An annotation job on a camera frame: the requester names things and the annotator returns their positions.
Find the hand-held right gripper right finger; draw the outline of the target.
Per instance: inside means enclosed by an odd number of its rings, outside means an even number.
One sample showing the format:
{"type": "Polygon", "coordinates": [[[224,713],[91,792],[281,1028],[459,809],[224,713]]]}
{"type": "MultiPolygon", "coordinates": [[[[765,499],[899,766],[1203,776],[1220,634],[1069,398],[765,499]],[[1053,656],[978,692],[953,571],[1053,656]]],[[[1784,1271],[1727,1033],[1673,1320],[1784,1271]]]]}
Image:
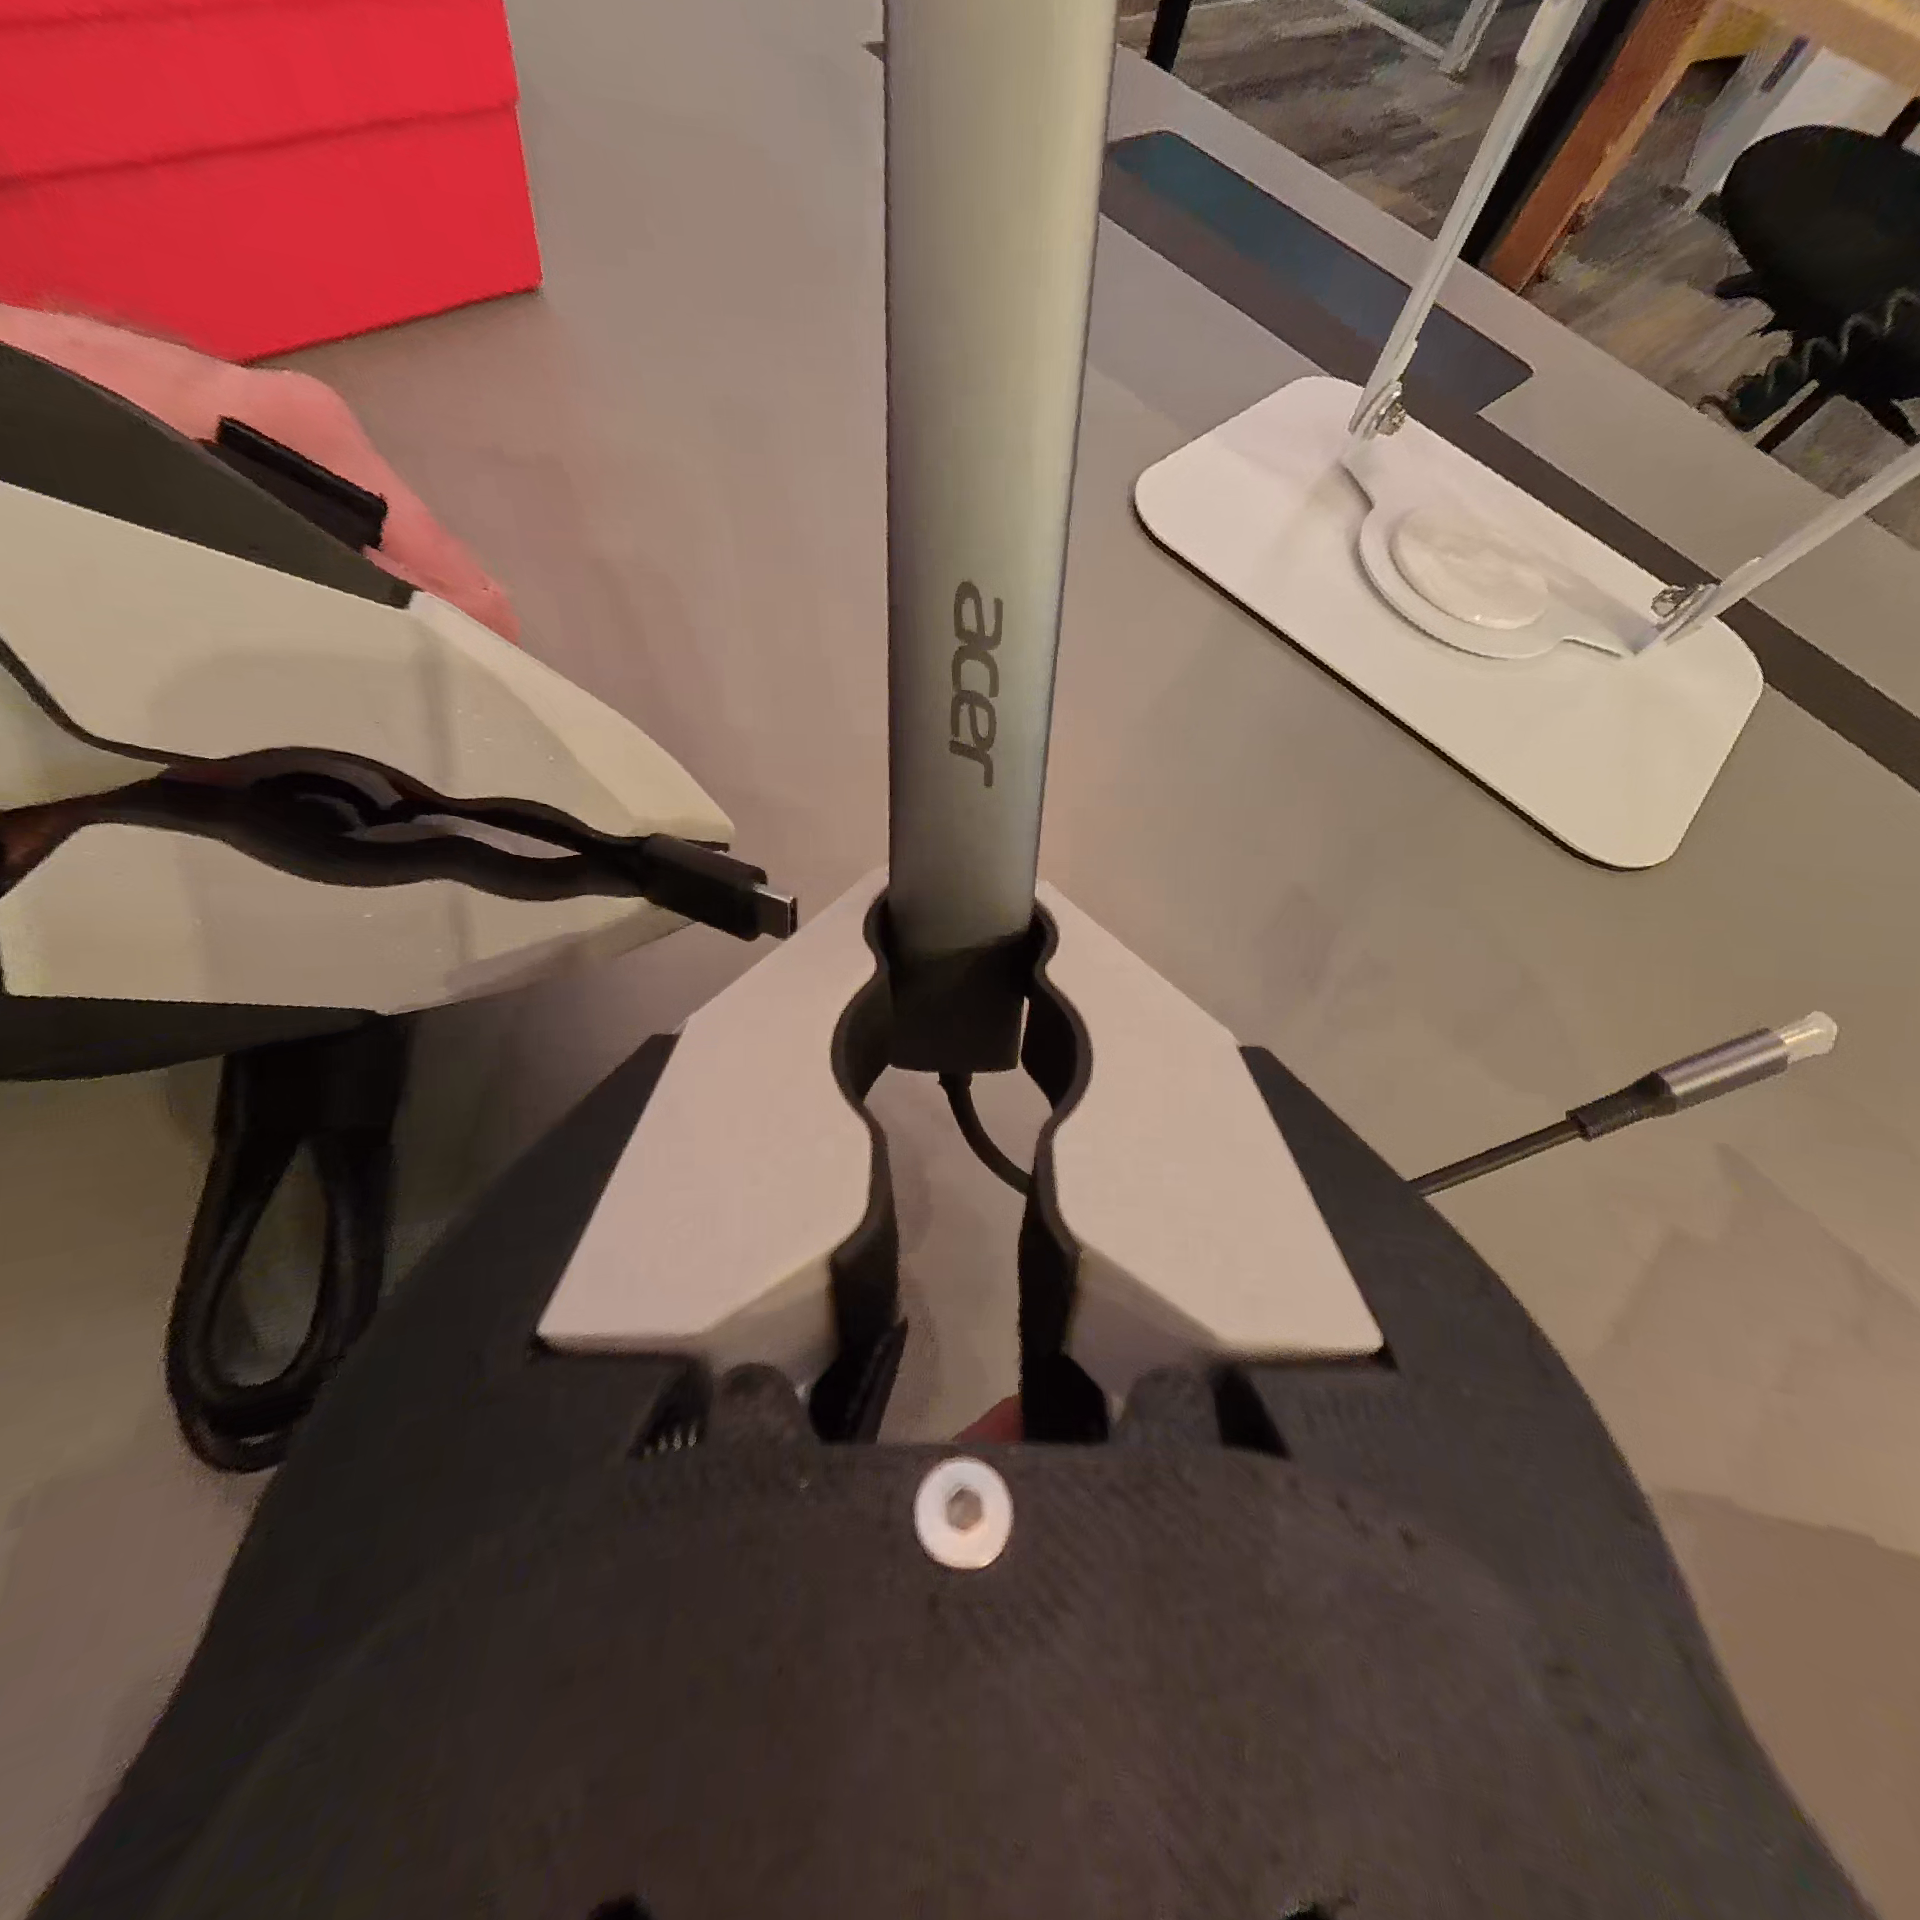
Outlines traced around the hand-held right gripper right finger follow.
{"type": "Polygon", "coordinates": [[[1017,1254],[1023,1402],[1384,1358],[1229,1028],[1048,882],[1033,940],[1020,1065],[1048,1115],[1017,1254]]]}

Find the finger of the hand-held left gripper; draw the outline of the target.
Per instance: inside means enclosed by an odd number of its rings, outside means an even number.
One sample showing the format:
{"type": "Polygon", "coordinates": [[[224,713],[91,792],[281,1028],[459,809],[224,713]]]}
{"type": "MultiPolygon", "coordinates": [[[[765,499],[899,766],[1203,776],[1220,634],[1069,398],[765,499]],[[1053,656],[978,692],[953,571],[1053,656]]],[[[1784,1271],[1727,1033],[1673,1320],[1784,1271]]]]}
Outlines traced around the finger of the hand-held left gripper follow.
{"type": "Polygon", "coordinates": [[[735,841],[635,722],[433,594],[389,608],[23,488],[2,504],[7,809],[316,751],[599,832],[735,841]]]}
{"type": "Polygon", "coordinates": [[[427,1010],[595,968],[687,926],[615,898],[453,881],[336,887],[209,839],[5,811],[5,987],[34,1002],[427,1010]]]}

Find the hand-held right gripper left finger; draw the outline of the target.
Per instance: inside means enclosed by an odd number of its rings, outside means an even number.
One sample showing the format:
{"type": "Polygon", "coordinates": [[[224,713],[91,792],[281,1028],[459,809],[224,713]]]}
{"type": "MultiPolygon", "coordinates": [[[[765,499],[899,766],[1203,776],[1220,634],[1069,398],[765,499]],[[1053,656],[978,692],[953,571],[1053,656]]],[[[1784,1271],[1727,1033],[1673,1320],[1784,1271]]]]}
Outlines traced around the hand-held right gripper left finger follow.
{"type": "Polygon", "coordinates": [[[864,878],[690,1015],[551,1295],[557,1354],[769,1366],[868,1410],[896,1363],[892,1171],[867,1110],[892,1002],[864,878]]]}

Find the red plastic bin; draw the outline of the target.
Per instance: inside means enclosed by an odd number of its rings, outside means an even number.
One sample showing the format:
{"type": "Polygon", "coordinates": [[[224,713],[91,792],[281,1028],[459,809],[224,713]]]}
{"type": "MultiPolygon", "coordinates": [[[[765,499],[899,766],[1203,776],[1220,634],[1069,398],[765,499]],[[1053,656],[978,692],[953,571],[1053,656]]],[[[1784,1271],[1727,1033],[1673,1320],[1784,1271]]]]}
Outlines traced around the red plastic bin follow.
{"type": "Polygon", "coordinates": [[[250,364],[543,287],[501,3],[5,3],[2,299],[250,364]]]}

